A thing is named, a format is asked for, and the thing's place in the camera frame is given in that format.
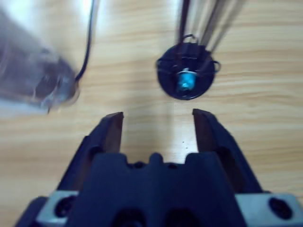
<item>black cable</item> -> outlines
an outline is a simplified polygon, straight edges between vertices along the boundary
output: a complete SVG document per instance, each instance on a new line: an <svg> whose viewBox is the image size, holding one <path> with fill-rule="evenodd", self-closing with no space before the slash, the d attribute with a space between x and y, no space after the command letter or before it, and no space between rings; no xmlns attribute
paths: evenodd
<svg viewBox="0 0 303 227"><path fill-rule="evenodd" d="M86 51L84 56L84 61L82 64L82 68L78 75L76 76L75 80L78 82L85 73L87 64L89 62L89 53L90 53L90 45L91 45L91 37L92 37L92 25L93 25L93 16L94 16L94 7L95 7L95 0L91 0L91 7L90 7L90 15L89 15L89 27L88 27L88 35L87 35L87 43L86 43Z"/></svg>

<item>wooden table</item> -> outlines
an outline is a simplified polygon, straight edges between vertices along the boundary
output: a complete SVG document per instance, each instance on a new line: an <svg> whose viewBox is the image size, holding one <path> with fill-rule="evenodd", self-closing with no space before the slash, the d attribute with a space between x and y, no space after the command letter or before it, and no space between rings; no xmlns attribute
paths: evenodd
<svg viewBox="0 0 303 227"><path fill-rule="evenodd" d="M23 27L81 67L90 0L1 0ZM178 101L160 88L155 61L174 41L177 0L101 0L88 70L70 107L0 120L0 226L52 192L82 138L124 111L121 151L130 162L196 152L193 108L232 133L266 190L303 198L301 0L249 0L221 43L211 89Z"/></svg>

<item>clear plastic object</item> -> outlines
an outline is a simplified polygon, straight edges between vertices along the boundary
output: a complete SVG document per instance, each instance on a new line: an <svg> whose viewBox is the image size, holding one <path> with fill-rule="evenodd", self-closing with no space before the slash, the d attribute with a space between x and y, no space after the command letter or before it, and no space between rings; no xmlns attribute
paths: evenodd
<svg viewBox="0 0 303 227"><path fill-rule="evenodd" d="M0 31L1 109L13 106L18 110L20 105L21 111L28 106L40 109L34 112L47 113L77 98L75 73L68 63L20 28L2 10Z"/></svg>

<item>silver metal plate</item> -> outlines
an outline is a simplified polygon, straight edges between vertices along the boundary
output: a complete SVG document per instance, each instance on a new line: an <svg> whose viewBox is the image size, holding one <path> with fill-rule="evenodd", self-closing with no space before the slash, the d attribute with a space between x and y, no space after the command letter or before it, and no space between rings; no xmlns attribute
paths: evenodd
<svg viewBox="0 0 303 227"><path fill-rule="evenodd" d="M78 194L78 191L54 191L38 214L37 222L44 227L63 227L67 218L57 217L55 207L61 199Z"/></svg>
<svg viewBox="0 0 303 227"><path fill-rule="evenodd" d="M292 217L278 217L269 206L271 198L285 201L293 211ZM249 227L303 227L302 207L291 194L237 194L236 200Z"/></svg>

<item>black round base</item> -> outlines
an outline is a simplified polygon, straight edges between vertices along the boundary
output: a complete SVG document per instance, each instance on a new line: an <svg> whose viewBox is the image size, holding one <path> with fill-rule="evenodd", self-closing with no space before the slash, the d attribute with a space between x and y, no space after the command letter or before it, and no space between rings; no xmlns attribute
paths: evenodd
<svg viewBox="0 0 303 227"><path fill-rule="evenodd" d="M157 61L158 80L162 89L171 97L181 100L190 100L201 96L213 83L215 76L215 62L209 56L209 52L204 46L193 43L182 45L182 60L177 62L175 59L176 46L169 48L164 55ZM177 73L184 68L196 72L195 87L191 91L181 92L177 89Z"/></svg>

